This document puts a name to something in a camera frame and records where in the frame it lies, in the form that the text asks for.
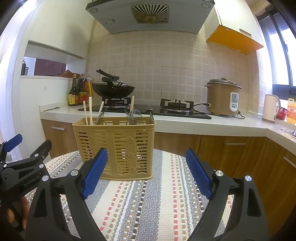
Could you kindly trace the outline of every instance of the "sink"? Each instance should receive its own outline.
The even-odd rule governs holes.
[[[296,138],[296,131],[294,131],[294,130],[282,130],[281,129],[281,131],[283,131],[283,132],[293,136],[294,138]]]

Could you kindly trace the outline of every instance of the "human hand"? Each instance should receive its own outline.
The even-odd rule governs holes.
[[[28,203],[28,200],[26,199],[25,196],[21,197],[20,202],[22,204],[22,216],[23,216],[22,227],[24,230],[26,230],[27,217],[28,217],[28,213],[29,213],[29,203]],[[15,215],[10,208],[8,208],[6,211],[6,218],[8,219],[8,221],[10,223],[12,223],[15,219]]]

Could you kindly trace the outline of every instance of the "cabinet handle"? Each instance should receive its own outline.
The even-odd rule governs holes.
[[[296,168],[296,165],[293,162],[291,162],[287,157],[284,156],[284,160],[289,162],[294,168]]]
[[[243,30],[243,29],[239,29],[243,34],[249,35],[250,37],[252,36],[252,34],[250,34],[249,32]]]
[[[226,146],[245,146],[246,143],[225,143]]]
[[[64,131],[65,128],[63,127],[57,127],[57,126],[52,126],[53,129],[56,129],[56,130],[60,130],[60,131]]]

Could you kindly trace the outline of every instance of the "red basket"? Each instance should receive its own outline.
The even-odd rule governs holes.
[[[281,110],[276,118],[281,121],[284,121],[287,118],[287,114],[288,114],[288,110],[281,107]]]

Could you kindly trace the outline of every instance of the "range hood label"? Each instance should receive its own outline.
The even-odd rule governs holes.
[[[115,19],[108,19],[108,20],[105,20],[102,24],[103,25],[107,25],[107,24],[110,24],[110,23],[114,23],[115,22]]]

